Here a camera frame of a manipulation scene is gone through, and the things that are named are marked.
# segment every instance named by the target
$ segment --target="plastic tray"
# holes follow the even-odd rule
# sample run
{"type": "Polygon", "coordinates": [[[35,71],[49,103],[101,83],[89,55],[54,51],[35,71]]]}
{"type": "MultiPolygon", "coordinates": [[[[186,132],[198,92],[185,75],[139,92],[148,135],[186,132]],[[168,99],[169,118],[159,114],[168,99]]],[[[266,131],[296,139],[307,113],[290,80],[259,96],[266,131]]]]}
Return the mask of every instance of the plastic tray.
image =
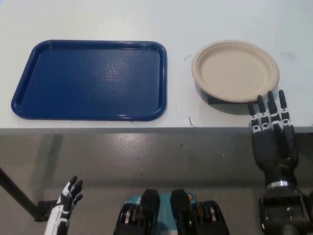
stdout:
{"type": "Polygon", "coordinates": [[[29,119],[152,120],[166,107],[166,68],[156,42],[45,41],[11,107],[29,119]]]}

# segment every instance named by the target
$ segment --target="gray floor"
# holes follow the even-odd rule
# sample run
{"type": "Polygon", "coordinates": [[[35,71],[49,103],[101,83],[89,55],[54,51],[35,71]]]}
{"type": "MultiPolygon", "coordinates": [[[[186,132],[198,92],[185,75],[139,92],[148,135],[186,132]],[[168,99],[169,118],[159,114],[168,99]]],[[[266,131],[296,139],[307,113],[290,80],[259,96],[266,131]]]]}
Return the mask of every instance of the gray floor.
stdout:
{"type": "MultiPolygon", "coordinates": [[[[311,138],[298,136],[305,192],[313,188],[311,138]]],[[[219,203],[232,235],[262,234],[264,178],[249,134],[0,136],[0,165],[33,201],[56,199],[73,175],[83,179],[70,235],[111,235],[124,200],[146,188],[194,190],[198,201],[219,203]]],[[[44,234],[46,223],[33,222],[2,188],[0,199],[0,234],[44,234]]]]}

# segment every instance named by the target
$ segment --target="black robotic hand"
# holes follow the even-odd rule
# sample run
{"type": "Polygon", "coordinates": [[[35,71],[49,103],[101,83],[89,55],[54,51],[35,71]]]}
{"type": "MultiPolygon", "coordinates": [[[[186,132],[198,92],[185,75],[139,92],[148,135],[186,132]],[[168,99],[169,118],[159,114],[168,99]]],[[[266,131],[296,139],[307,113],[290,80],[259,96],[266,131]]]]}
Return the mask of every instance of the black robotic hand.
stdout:
{"type": "Polygon", "coordinates": [[[268,188],[275,185],[297,186],[293,170],[298,164],[298,150],[282,90],[279,91],[279,99],[281,115],[277,110],[272,91],[268,92],[268,117],[263,98],[258,96],[261,124],[253,105],[248,104],[253,129],[254,157],[257,165],[265,173],[268,188]]]}
{"type": "Polygon", "coordinates": [[[82,194],[78,195],[82,190],[83,181],[80,180],[75,184],[76,180],[77,177],[74,176],[63,189],[55,207],[51,211],[45,235],[67,234],[72,210],[77,202],[83,198],[82,194]]]}
{"type": "Polygon", "coordinates": [[[261,228],[267,235],[306,235],[313,231],[312,206],[297,188],[294,169],[298,150],[282,90],[279,99],[281,115],[273,93],[268,92],[268,117],[263,99],[258,96],[261,124],[253,105],[248,104],[254,158],[266,181],[266,191],[259,200],[261,228]]]}

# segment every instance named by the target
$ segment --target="paper plate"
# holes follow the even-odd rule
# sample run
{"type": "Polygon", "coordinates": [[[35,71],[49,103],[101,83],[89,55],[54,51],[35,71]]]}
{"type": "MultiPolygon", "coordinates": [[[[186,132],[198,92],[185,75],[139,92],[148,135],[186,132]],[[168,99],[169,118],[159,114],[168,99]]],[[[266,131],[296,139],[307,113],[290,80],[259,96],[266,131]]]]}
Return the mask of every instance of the paper plate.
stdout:
{"type": "Polygon", "coordinates": [[[197,84],[217,99],[245,103],[273,90],[279,80],[274,59],[242,41],[220,41],[202,48],[192,61],[197,84]]]}

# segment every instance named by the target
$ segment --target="white table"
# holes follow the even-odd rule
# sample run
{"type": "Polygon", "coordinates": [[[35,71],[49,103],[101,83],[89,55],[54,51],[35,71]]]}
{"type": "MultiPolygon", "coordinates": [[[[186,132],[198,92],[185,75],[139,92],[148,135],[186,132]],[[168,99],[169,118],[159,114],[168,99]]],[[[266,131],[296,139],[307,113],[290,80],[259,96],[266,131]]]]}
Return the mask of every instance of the white table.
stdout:
{"type": "Polygon", "coordinates": [[[191,75],[192,55],[225,39],[251,42],[272,55],[296,131],[313,132],[312,11],[312,0],[3,0],[0,133],[248,131],[245,105],[209,106],[191,75]],[[12,96],[32,48],[49,39],[163,44],[168,52],[166,112],[140,123],[19,118],[10,107],[12,96]]]}

